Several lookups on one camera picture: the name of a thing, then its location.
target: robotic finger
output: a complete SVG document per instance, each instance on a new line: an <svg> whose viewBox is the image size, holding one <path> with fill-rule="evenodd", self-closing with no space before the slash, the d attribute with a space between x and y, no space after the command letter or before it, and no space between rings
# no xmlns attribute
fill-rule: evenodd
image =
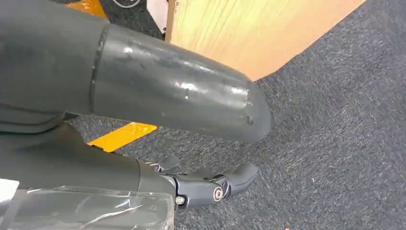
<svg viewBox="0 0 406 230"><path fill-rule="evenodd" d="M156 172L167 172L179 164L175 156L165 159L166 168L158 161L146 161ZM250 162L240 164L224 172L205 177L198 173L193 174L165 174L165 177L174 182L176 187L175 203L177 208L186 209L215 204L224 198L235 196L248 190L258 175L258 167Z"/></svg>

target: yellow floor marking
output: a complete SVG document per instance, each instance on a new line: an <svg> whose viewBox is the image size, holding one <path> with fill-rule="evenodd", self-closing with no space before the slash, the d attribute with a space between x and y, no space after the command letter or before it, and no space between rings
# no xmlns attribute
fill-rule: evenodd
<svg viewBox="0 0 406 230"><path fill-rule="evenodd" d="M100 5L99 0L82 0L66 4L66 6L78 11L96 15L102 18L107 18L102 5Z"/></svg>
<svg viewBox="0 0 406 230"><path fill-rule="evenodd" d="M142 136L145 136L155 129L157 129L156 126L132 122L89 142L88 145L95 145L103 148L106 152L112 152Z"/></svg>

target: cable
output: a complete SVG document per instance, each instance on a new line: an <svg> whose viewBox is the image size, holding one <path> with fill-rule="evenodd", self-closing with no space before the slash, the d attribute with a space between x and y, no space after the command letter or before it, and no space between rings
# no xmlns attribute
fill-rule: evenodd
<svg viewBox="0 0 406 230"><path fill-rule="evenodd" d="M137 0L137 1L135 1L135 3L132 4L132 5L124 6L124 5L122 5L121 3L117 2L117 0L113 0L113 1L114 1L115 4L117 4L117 6L119 6L119 7L121 7L121 8L124 8L124 9L130 9L130 8L132 8L132 7L136 6L136 5L138 5L138 3L140 2L140 0Z"/></svg>

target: transparent plastic sheet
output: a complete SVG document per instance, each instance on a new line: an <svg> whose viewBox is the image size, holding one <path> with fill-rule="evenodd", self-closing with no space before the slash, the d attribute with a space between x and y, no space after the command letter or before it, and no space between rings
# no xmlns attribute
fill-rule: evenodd
<svg viewBox="0 0 406 230"><path fill-rule="evenodd" d="M0 178L0 226L18 188L18 181Z"/></svg>
<svg viewBox="0 0 406 230"><path fill-rule="evenodd" d="M85 187L27 192L10 230L172 230L169 194Z"/></svg>

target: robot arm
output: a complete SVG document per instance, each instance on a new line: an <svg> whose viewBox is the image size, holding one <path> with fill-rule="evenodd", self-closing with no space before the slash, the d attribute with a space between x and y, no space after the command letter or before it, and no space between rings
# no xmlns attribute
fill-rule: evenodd
<svg viewBox="0 0 406 230"><path fill-rule="evenodd" d="M245 75L46 0L0 5L0 178L22 188L168 193L183 207L218 202L253 181L252 164L213 177L167 174L88 146L62 122L69 111L261 140L271 115Z"/></svg>
<svg viewBox="0 0 406 230"><path fill-rule="evenodd" d="M270 130L244 74L45 0L1 3L0 70L0 131L42 132L65 111L238 141Z"/></svg>

